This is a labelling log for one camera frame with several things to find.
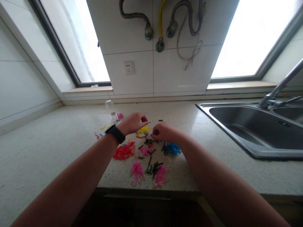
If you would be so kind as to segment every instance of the stainless steel sink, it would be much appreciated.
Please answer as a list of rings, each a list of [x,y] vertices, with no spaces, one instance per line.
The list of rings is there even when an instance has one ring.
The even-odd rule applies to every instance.
[[[302,108],[263,110],[256,105],[196,104],[250,156],[268,160],[303,160]]]
[[[283,117],[303,124],[303,108],[275,108],[273,111]]]

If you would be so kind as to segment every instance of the flexible pipe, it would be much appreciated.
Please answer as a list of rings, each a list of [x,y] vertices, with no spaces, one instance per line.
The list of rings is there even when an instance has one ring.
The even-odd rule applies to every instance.
[[[180,6],[186,6],[188,9],[188,20],[189,20],[189,30],[192,36],[196,36],[198,35],[201,26],[202,26],[202,19],[203,19],[203,3],[202,0],[199,0],[199,26],[198,29],[196,31],[193,30],[193,7],[192,4],[188,1],[188,0],[182,0],[180,2],[178,2],[175,7],[173,8],[173,11],[171,13],[171,21],[175,21],[175,13],[176,10],[180,7]]]
[[[162,9],[165,4],[166,0],[162,0],[160,8],[159,8],[159,15],[158,15],[158,27],[159,27],[159,38],[163,38],[162,32]]]
[[[149,19],[145,14],[143,13],[131,13],[131,14],[126,14],[123,12],[123,2],[124,0],[119,1],[119,9],[120,9],[120,14],[124,19],[132,19],[132,18],[141,18],[146,22],[146,26],[150,25]]]

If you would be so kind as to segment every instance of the watch strap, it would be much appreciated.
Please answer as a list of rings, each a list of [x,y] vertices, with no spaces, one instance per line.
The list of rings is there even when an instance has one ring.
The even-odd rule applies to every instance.
[[[112,125],[108,130],[105,131],[105,133],[112,134],[118,140],[119,143],[123,143],[126,138],[125,135],[120,132],[119,129],[117,129],[116,125]]]

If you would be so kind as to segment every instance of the white tiled wall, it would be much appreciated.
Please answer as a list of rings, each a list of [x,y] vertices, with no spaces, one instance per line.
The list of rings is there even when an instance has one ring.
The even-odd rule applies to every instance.
[[[264,81],[281,82],[285,76],[303,58],[303,25],[292,38],[284,51],[264,76]],[[288,86],[303,86],[303,70],[301,70]]]
[[[28,0],[0,0],[0,16],[59,98],[75,88]]]
[[[206,90],[239,0],[206,1],[206,14],[200,31],[203,46],[193,66],[186,71],[183,70],[186,62],[180,60],[176,52],[179,30],[172,39],[166,36],[172,8],[178,2],[170,0],[164,5],[162,27],[165,50],[158,53],[155,46],[159,39],[158,9],[161,0],[127,0],[123,4],[125,13],[141,12],[147,15],[154,30],[154,38],[150,41],[145,39],[146,24],[143,20],[121,17],[119,0],[87,0],[115,95],[159,96],[180,92],[178,95],[181,96],[186,95],[185,92],[202,94]],[[198,2],[193,0],[194,10],[198,8]],[[177,10],[175,18],[179,27],[185,14],[185,7]],[[197,14],[193,21],[196,26]],[[190,35],[186,19],[179,40],[180,52],[190,57],[196,41],[197,37]],[[125,76],[123,61],[134,61],[135,75]]]
[[[1,18],[0,49],[0,127],[60,102]]]

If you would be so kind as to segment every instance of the faucet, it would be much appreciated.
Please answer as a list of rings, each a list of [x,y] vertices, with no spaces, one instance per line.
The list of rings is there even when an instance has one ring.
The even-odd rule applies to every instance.
[[[262,108],[262,109],[267,109],[270,105],[274,107],[282,107],[285,106],[286,104],[296,101],[302,96],[293,98],[291,100],[288,100],[286,102],[282,102],[280,100],[276,100],[278,93],[288,84],[289,81],[291,81],[292,78],[294,78],[297,73],[303,68],[303,58],[301,61],[287,74],[287,76],[280,82],[278,86],[275,87],[275,89],[267,94],[262,101],[257,105],[257,107]]]

